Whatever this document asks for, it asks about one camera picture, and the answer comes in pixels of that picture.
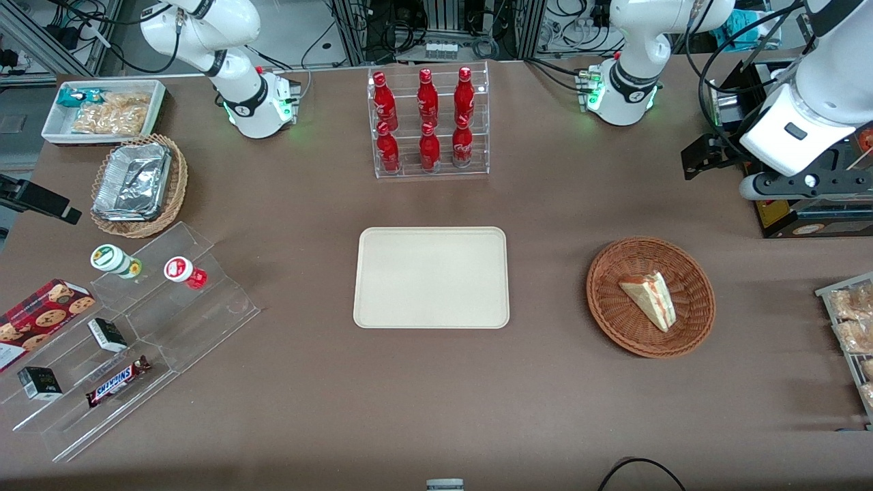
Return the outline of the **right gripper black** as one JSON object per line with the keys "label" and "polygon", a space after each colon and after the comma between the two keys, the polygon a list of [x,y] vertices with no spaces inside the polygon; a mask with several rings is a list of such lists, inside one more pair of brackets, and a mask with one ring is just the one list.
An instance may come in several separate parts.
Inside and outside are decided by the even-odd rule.
{"label": "right gripper black", "polygon": [[68,198],[29,180],[4,174],[1,174],[1,205],[7,209],[31,209],[72,226],[78,224],[82,215],[81,211],[72,207]]}

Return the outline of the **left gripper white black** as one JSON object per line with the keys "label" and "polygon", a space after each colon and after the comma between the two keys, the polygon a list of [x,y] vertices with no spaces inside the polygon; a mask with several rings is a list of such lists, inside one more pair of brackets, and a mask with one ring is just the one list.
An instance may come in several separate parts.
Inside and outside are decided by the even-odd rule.
{"label": "left gripper white black", "polygon": [[[818,83],[785,83],[767,97],[758,120],[740,137],[752,156],[782,176],[805,170],[832,144],[871,121],[871,86],[826,87]],[[745,156],[717,134],[702,134],[698,151],[682,151],[686,181],[711,166],[745,162]]]}

